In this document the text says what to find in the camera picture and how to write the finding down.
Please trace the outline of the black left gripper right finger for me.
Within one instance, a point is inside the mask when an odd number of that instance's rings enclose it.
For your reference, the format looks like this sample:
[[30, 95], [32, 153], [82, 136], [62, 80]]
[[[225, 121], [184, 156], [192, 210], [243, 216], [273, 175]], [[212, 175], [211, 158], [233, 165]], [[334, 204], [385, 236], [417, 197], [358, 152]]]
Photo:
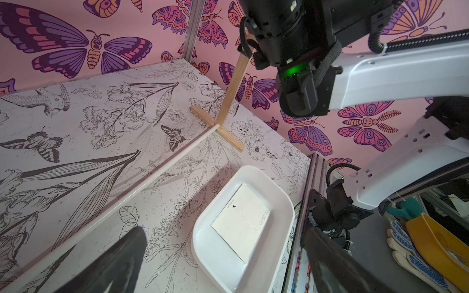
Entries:
[[392, 293], [319, 228], [304, 232], [304, 249], [319, 293]]

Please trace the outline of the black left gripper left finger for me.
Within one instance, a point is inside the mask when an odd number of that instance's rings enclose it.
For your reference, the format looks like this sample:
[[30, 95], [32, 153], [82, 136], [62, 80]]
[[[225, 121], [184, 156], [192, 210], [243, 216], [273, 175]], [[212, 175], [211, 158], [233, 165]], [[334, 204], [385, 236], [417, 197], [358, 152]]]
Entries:
[[147, 238], [134, 227], [58, 293], [133, 293], [144, 260]]

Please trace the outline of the white postcard with circles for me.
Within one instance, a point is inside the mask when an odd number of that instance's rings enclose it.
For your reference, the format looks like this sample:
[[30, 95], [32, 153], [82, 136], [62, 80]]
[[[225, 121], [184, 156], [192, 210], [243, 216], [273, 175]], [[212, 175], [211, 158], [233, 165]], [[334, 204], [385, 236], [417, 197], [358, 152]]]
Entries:
[[234, 193], [211, 227], [244, 263], [248, 263], [270, 210], [247, 184]]

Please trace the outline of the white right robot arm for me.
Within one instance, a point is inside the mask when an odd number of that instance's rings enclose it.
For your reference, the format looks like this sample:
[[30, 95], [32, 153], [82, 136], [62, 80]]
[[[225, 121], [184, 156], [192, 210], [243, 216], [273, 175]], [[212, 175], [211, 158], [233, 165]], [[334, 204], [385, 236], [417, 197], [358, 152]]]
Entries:
[[388, 102], [432, 97], [414, 126], [391, 144], [370, 127], [345, 135], [381, 153], [307, 202], [307, 227], [355, 228], [387, 197], [408, 195], [469, 172], [469, 32], [390, 43], [381, 35], [419, 1], [241, 1], [239, 51], [277, 69], [282, 111], [293, 118], [337, 111], [370, 115]]

